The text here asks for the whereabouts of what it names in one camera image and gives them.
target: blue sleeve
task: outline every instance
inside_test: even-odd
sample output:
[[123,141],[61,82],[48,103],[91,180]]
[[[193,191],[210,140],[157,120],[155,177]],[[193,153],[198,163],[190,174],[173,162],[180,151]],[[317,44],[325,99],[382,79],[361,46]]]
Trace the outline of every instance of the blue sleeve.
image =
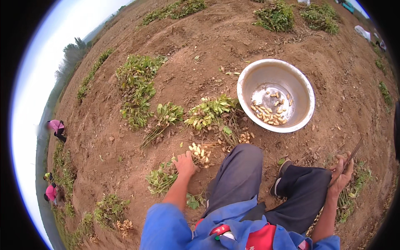
[[340,238],[332,235],[315,242],[312,245],[313,250],[340,250]]
[[182,212],[169,203],[154,204],[144,223],[140,250],[179,250],[192,240],[192,231]]

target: black pants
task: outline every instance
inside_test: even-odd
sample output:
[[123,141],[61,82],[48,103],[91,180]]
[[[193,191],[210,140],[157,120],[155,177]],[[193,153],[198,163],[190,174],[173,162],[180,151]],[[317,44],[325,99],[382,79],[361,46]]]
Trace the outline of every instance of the black pants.
[[64,132],[64,129],[63,128],[59,128],[57,133],[54,132],[54,136],[57,137],[58,139],[62,140],[63,142],[66,142],[67,138],[62,135],[63,132]]
[[[216,177],[207,187],[209,206],[203,218],[223,206],[258,196],[263,155],[251,144],[237,145],[224,159]],[[277,186],[277,194],[287,197],[283,204],[265,212],[267,221],[299,234],[313,223],[324,205],[331,172],[324,168],[290,165]]]

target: hand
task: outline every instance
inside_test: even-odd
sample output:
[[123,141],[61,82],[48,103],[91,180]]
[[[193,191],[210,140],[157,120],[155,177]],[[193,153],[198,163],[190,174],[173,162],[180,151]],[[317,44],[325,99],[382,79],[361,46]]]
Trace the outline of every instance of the hand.
[[172,163],[178,170],[178,176],[181,177],[190,178],[198,169],[198,166],[193,163],[192,154],[190,153],[190,151],[186,151],[186,155],[178,155],[178,161],[173,160]]
[[[351,152],[347,151],[347,157],[350,157]],[[333,196],[333,197],[339,197],[340,192],[344,189],[346,184],[350,181],[351,175],[353,173],[353,167],[354,167],[354,161],[351,159],[350,163],[348,164],[347,168],[343,171],[342,174],[340,172],[343,169],[343,164],[347,160],[342,155],[337,155],[336,159],[338,159],[338,163],[330,168],[332,170],[332,179],[329,184],[333,183],[336,178],[339,176],[339,178],[336,180],[336,182],[328,189],[328,194]]]

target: pink shirt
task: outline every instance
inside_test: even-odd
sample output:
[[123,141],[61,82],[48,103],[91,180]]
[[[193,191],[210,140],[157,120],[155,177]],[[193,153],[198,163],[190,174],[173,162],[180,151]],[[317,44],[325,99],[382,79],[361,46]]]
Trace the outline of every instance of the pink shirt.
[[59,120],[51,120],[48,126],[49,128],[52,128],[56,134],[59,128],[64,128],[64,124],[62,124]]
[[52,185],[48,186],[46,189],[46,195],[50,200],[54,200],[57,195],[56,189],[53,188]]

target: brown soil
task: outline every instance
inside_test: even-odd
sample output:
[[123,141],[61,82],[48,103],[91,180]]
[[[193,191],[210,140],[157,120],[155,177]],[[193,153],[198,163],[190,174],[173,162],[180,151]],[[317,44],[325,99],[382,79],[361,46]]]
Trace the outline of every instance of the brown soil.
[[[236,97],[237,76],[219,72],[221,65],[231,72],[241,72],[247,60],[276,58],[296,66],[307,76],[314,88],[316,109],[307,126],[289,134],[263,130],[251,121],[243,124],[256,136],[252,143],[264,149],[265,178],[260,187],[260,200],[266,201],[267,208],[282,202],[267,193],[277,174],[280,158],[288,155],[299,160],[306,156],[309,148],[312,152],[320,148],[316,165],[322,166],[330,156],[352,150],[364,135],[364,145],[357,158],[371,168],[374,180],[357,198],[357,207],[348,221],[336,226],[342,248],[356,249],[371,226],[380,222],[396,173],[394,110],[392,114],[386,112],[387,105],[378,89],[379,81],[386,83],[394,99],[398,97],[392,73],[389,71],[385,76],[375,66],[377,55],[372,46],[355,32],[354,26],[360,22],[331,1],[342,17],[339,34],[331,36],[310,30],[297,8],[294,9],[294,31],[274,33],[251,24],[255,21],[253,11],[262,4],[250,0],[206,0],[208,8],[199,13],[181,20],[156,20],[136,28],[147,12],[171,2],[137,0],[127,7],[118,16],[118,22],[84,58],[65,91],[56,118],[65,121],[68,132],[65,147],[71,149],[73,163],[78,169],[72,200],[78,219],[67,219],[68,229],[75,230],[83,213],[92,212],[103,193],[115,192],[121,198],[131,200],[126,216],[138,233],[123,239],[95,223],[100,241],[97,244],[85,241],[85,244],[92,249],[138,249],[146,211],[162,200],[162,197],[149,193],[145,175],[173,154],[184,153],[190,144],[186,141],[190,129],[179,132],[175,128],[176,133],[170,138],[164,137],[162,142],[142,153],[137,149],[144,131],[132,132],[124,125],[115,77],[116,68],[124,64],[129,54],[167,55],[168,62],[154,79],[157,93],[151,99],[152,109],[158,103],[173,101],[185,110],[200,102],[201,94],[218,96],[224,92]],[[87,97],[79,105],[76,93],[82,79],[101,52],[109,47],[114,47],[115,52],[96,72]],[[200,55],[198,62],[194,60],[196,55]],[[222,79],[223,84],[213,84],[212,77]],[[114,142],[109,140],[110,136],[115,138]],[[180,142],[183,142],[183,148],[179,147]],[[52,169],[54,145],[55,137],[52,137],[49,170]],[[117,162],[119,155],[124,157],[121,163]],[[216,165],[194,176],[189,186],[192,194],[200,193],[215,176],[224,153],[221,148],[216,148],[213,155],[212,161]],[[203,207],[186,209],[192,227],[203,211]]]

